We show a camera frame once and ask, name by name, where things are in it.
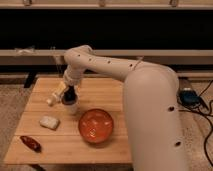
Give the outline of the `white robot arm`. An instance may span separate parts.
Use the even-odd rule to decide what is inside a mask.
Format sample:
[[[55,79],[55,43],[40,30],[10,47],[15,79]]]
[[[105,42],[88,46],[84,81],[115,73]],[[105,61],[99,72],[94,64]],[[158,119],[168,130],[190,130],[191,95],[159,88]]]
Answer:
[[[176,94],[176,73],[159,64],[100,57],[88,45],[67,50],[65,83],[85,70],[123,83],[123,112],[134,171],[189,171]]]

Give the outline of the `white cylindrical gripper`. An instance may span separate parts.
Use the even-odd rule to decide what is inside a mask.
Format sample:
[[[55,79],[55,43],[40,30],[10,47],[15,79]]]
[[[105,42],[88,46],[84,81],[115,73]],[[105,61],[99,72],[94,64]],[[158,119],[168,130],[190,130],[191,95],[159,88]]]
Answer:
[[[79,69],[73,69],[68,67],[63,75],[64,82],[60,82],[58,86],[58,94],[63,94],[66,89],[66,85],[75,86],[80,83],[82,79],[82,71]]]

